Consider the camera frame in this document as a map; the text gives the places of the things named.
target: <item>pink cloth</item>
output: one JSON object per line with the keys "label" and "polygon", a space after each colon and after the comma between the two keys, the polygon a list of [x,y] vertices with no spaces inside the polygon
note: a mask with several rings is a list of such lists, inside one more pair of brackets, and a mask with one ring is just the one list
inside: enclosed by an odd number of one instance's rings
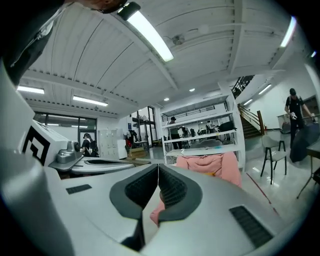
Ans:
{"label": "pink cloth", "polygon": [[[233,152],[213,154],[205,156],[179,156],[176,166],[197,173],[214,173],[225,181],[238,186],[241,185],[241,174],[238,169],[238,161]],[[150,214],[151,220],[158,225],[158,216],[165,209],[165,204],[160,200],[158,207]]]}

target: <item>white corrugated ceiling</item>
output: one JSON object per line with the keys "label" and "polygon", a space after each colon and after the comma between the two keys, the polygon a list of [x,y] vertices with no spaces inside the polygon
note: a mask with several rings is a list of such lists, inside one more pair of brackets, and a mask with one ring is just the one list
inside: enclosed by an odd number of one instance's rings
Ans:
{"label": "white corrugated ceiling", "polygon": [[[264,74],[308,47],[298,28],[278,58],[290,16],[271,0],[234,1],[137,0],[170,48],[174,59],[169,62],[152,58],[148,44],[125,22],[74,4],[56,21],[42,56],[21,80],[44,88],[45,94],[22,95],[44,111],[122,117],[150,104],[164,105],[165,97],[178,99],[191,88],[195,93],[212,90],[218,79],[238,75],[241,67],[255,72],[243,75]],[[243,33],[237,43],[239,28]],[[183,35],[185,42],[175,45],[170,38],[176,35]],[[275,56],[278,61],[270,66]],[[73,101],[73,95],[108,106],[96,109]]]}

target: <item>white chair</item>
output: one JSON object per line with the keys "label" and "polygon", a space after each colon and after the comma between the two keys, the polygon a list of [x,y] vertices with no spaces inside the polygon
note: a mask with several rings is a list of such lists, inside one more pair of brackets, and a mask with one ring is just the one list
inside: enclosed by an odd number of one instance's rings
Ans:
{"label": "white chair", "polygon": [[[283,144],[283,151],[280,151],[281,144]],[[285,142],[283,140],[276,141],[270,138],[268,135],[262,136],[262,146],[265,148],[265,155],[264,155],[264,162],[263,167],[261,171],[260,177],[262,177],[262,174],[264,173],[266,161],[270,160],[270,166],[271,166],[271,181],[270,184],[272,184],[273,180],[273,171],[276,169],[277,162],[284,158],[284,174],[287,175],[287,152],[286,152],[286,146]],[[271,148],[278,147],[278,151],[271,152]]]}

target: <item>metal shelf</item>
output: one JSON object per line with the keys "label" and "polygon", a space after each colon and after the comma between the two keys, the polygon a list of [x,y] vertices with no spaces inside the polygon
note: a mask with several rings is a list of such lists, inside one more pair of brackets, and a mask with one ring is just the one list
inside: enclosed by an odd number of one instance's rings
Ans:
{"label": "metal shelf", "polygon": [[180,127],[180,126],[186,125],[186,124],[197,123],[198,121],[205,121],[205,120],[211,120],[213,118],[229,116],[233,113],[234,113],[234,111],[226,111],[226,112],[221,112],[221,113],[217,113],[217,114],[211,114],[211,115],[206,115],[206,116],[202,116],[202,117],[197,117],[197,118],[189,119],[189,120],[182,121],[182,122],[176,122],[173,124],[163,125],[162,129]]}
{"label": "metal shelf", "polygon": [[178,156],[208,156],[215,154],[223,154],[226,152],[239,151],[236,144],[221,145],[214,147],[200,147],[200,148],[187,148],[187,149],[174,149],[168,152],[165,157],[178,157]]}
{"label": "metal shelf", "polygon": [[214,133],[198,135],[198,136],[188,137],[188,138],[177,138],[177,139],[165,140],[164,143],[192,141],[192,140],[204,139],[204,138],[209,138],[209,137],[219,136],[219,135],[224,135],[224,134],[232,134],[232,133],[235,133],[235,132],[236,132],[236,130],[214,132]]}
{"label": "metal shelf", "polygon": [[168,108],[164,107],[163,111],[161,112],[161,115],[171,117],[174,115],[178,115],[178,114],[181,114],[184,112],[191,111],[193,109],[200,109],[200,108],[208,106],[208,105],[222,104],[226,101],[227,97],[230,95],[231,94],[221,93],[221,94],[206,98],[200,102],[183,104],[180,107],[168,107]]}

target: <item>recessed ceiling light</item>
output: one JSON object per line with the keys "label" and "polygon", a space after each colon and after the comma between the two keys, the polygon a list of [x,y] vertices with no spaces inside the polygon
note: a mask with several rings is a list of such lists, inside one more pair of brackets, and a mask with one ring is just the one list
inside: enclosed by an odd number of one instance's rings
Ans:
{"label": "recessed ceiling light", "polygon": [[287,29],[285,36],[280,44],[280,47],[286,47],[288,45],[290,39],[292,38],[292,36],[295,32],[296,25],[297,25],[297,20],[295,17],[292,16],[290,24],[288,26],[288,29]]}
{"label": "recessed ceiling light", "polygon": [[35,93],[35,94],[45,94],[45,90],[44,89],[21,86],[21,85],[18,86],[17,90],[18,91],[22,91],[22,92]]}
{"label": "recessed ceiling light", "polygon": [[252,99],[249,99],[246,103],[244,103],[243,105],[247,105],[248,103],[252,102]]}
{"label": "recessed ceiling light", "polygon": [[127,21],[149,41],[165,62],[174,58],[162,37],[140,11],[135,12]]}
{"label": "recessed ceiling light", "polygon": [[91,103],[91,104],[95,104],[95,105],[100,105],[103,107],[108,106],[108,103],[104,103],[104,102],[100,102],[100,101],[96,101],[96,100],[92,100],[92,99],[88,99],[88,98],[82,98],[82,97],[78,97],[78,96],[73,96],[73,100],[79,101],[79,102]]}
{"label": "recessed ceiling light", "polygon": [[266,88],[264,88],[262,91],[259,92],[259,95],[260,94],[263,94],[272,84],[268,84],[268,86]]}
{"label": "recessed ceiling light", "polygon": [[[78,128],[78,125],[71,125],[71,127]],[[79,128],[88,128],[88,126],[79,126]]]}

